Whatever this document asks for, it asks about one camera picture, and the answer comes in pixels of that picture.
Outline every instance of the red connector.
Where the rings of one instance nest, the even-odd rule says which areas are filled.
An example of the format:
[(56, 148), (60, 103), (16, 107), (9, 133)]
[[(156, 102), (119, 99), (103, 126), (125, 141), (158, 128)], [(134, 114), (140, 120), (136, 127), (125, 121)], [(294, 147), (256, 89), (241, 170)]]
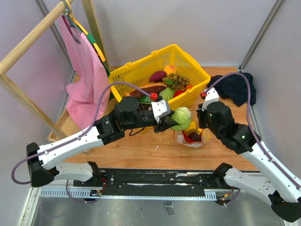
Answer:
[(158, 98), (158, 94), (157, 93), (151, 93), (150, 94), (150, 99), (151, 100), (157, 100), (157, 98)]
[(204, 91), (201, 92), (200, 97), (201, 97), (202, 99), (205, 99), (206, 96), (207, 96), (207, 93), (205, 93)]

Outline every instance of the wooden table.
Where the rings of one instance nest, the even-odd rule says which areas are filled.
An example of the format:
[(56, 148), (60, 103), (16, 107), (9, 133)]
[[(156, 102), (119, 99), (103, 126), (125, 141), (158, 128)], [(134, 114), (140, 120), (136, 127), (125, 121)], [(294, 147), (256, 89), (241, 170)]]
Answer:
[[(211, 76), (237, 71), (234, 67), (204, 67), (204, 70)], [(236, 122), (246, 124), (246, 104), (237, 107), (232, 100), (222, 101), (231, 108)], [(189, 107), (195, 122), (198, 122), (195, 109), (202, 102), (199, 97), (195, 104)], [(94, 148), (90, 155), (80, 153), (67, 161), (95, 161), (100, 168), (183, 170), (213, 170), (222, 162), (226, 162), (239, 170), (256, 170), (255, 166), (227, 149), (215, 137), (211, 144), (194, 149), (178, 144), (173, 138), (172, 129), (159, 134), (149, 130), (133, 137), (126, 136), (106, 146)]]

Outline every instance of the bunch of grapes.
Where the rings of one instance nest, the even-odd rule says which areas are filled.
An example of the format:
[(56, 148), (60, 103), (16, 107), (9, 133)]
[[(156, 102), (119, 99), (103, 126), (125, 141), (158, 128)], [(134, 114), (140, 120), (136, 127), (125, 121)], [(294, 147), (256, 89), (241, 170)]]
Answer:
[(166, 75), (165, 78), (163, 78), (163, 83), (166, 84), (167, 87), (171, 87), (175, 90), (180, 90), (188, 86), (190, 84), (190, 80), (186, 76), (170, 73)]

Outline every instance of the wooden dowel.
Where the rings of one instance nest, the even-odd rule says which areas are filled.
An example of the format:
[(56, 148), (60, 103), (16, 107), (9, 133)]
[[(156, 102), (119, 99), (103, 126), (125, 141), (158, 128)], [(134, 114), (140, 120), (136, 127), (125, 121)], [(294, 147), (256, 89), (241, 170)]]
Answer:
[(0, 71), (4, 74), (23, 56), (34, 42), (64, 12), (66, 6), (61, 1), (42, 21), (0, 62)]
[(67, 137), (51, 119), (2, 71), (0, 85), (60, 138)]
[(93, 37), (95, 38), (98, 47), (100, 48), (100, 50), (102, 51), (102, 53), (104, 55), (104, 58), (105, 58), (104, 64), (106, 65), (106, 67), (108, 69), (110, 69), (110, 64), (109, 64), (109, 61), (108, 61), (108, 58), (107, 58), (107, 55), (105, 52), (105, 48), (103, 45), (102, 33), (101, 33), (99, 25), (98, 25), (93, 1), (92, 0), (81, 0), (81, 2), (83, 4), (83, 8), (85, 10), (86, 17), (89, 22), (89, 26), (91, 28), (91, 33), (92, 33)]

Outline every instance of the yellow basket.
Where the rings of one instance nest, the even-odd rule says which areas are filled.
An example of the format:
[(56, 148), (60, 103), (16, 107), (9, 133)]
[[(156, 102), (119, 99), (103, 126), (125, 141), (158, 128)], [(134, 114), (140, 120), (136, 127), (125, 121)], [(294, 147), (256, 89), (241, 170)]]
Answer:
[[(153, 51), (135, 62), (129, 62), (111, 72), (109, 81), (126, 81), (136, 86), (142, 86), (149, 82), (149, 78), (157, 71), (162, 71), (166, 65), (173, 65), (179, 75), (189, 78), (193, 88), (171, 99), (168, 103), (172, 110), (178, 107), (188, 107), (192, 105), (198, 95), (203, 91), (205, 85), (209, 83), (210, 76), (201, 68), (199, 63), (188, 53), (184, 52), (178, 45), (172, 44), (160, 50)], [(111, 90), (118, 102), (122, 100), (124, 94), (133, 90), (127, 85), (115, 85)]]

